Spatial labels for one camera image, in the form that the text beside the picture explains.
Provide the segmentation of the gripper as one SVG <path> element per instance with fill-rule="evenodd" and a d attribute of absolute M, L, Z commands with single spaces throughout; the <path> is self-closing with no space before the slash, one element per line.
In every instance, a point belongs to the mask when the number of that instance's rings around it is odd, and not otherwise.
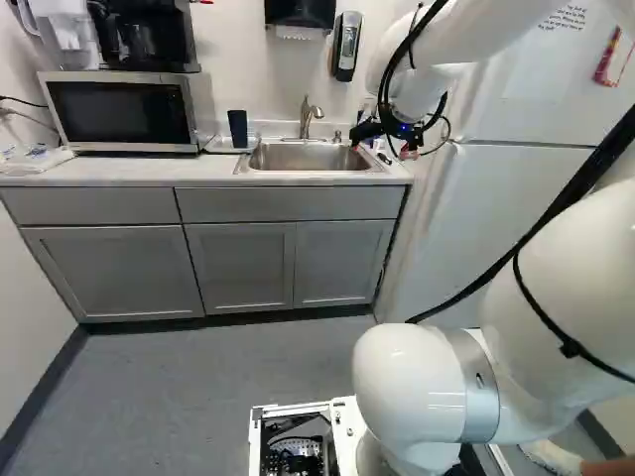
<path fill-rule="evenodd" d="M 401 160 L 416 160 L 420 155 L 420 148 L 424 145 L 424 128 L 421 122 L 406 123 L 392 114 L 380 118 L 381 123 L 359 123 L 349 130 L 350 147 L 356 148 L 362 142 L 385 134 L 388 137 L 405 141 L 400 150 Z"/>

